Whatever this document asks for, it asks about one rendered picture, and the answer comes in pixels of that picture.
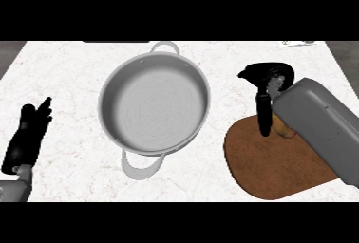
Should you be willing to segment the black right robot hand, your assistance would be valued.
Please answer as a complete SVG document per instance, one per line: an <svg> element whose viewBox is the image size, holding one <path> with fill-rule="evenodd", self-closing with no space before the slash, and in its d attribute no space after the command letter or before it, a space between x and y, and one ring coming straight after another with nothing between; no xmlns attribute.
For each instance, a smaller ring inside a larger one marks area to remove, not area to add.
<svg viewBox="0 0 359 243"><path fill-rule="evenodd" d="M259 89L256 96L259 127L262 135L268 137L273 126L271 103L293 86L293 67L286 63L275 62L250 64L237 77L246 79Z"/></svg>

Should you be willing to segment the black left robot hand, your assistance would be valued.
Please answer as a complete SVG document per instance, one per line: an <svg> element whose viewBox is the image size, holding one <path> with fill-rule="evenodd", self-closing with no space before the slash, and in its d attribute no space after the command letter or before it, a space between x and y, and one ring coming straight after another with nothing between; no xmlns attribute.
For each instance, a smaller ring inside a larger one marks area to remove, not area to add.
<svg viewBox="0 0 359 243"><path fill-rule="evenodd" d="M52 98L48 97L41 107L30 103L21 108L20 126L11 140L5 160L2 164L2 172L7 175L15 175L15 167L23 164L36 165L42 150L42 139L52 122Z"/></svg>

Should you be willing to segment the yellow-red pear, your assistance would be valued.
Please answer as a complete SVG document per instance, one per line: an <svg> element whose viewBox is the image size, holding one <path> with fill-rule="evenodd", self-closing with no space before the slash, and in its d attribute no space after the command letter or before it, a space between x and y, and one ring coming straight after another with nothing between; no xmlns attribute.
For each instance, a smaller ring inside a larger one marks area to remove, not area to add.
<svg viewBox="0 0 359 243"><path fill-rule="evenodd" d="M286 125L277 114L273 114L273 126L278 135L286 139L293 139L296 131Z"/></svg>

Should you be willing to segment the brown wooden cutting board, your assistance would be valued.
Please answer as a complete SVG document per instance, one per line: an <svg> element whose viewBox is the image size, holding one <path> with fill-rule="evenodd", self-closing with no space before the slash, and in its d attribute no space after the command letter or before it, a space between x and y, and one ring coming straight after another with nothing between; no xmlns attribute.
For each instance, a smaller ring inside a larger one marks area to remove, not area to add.
<svg viewBox="0 0 359 243"><path fill-rule="evenodd" d="M301 136L262 135L256 116L234 123L224 150L237 184L261 199L284 198L339 178Z"/></svg>

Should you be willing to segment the pale grey patterned object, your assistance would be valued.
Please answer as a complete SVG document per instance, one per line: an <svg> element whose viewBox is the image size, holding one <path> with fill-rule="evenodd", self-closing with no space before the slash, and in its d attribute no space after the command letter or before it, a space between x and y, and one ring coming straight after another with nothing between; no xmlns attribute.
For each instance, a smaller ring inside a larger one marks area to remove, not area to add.
<svg viewBox="0 0 359 243"><path fill-rule="evenodd" d="M320 41L283 41L280 42L281 47L305 47L320 45Z"/></svg>

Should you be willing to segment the silver two-handled pot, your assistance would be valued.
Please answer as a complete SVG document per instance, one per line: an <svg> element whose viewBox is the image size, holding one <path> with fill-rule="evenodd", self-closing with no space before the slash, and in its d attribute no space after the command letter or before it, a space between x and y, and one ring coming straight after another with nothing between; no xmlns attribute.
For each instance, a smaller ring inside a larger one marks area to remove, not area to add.
<svg viewBox="0 0 359 243"><path fill-rule="evenodd" d="M196 139L208 120L210 88L194 62L171 41L129 59L111 73L98 98L98 119L109 139L125 153L156 157L147 168L122 157L125 174L150 178L165 158Z"/></svg>

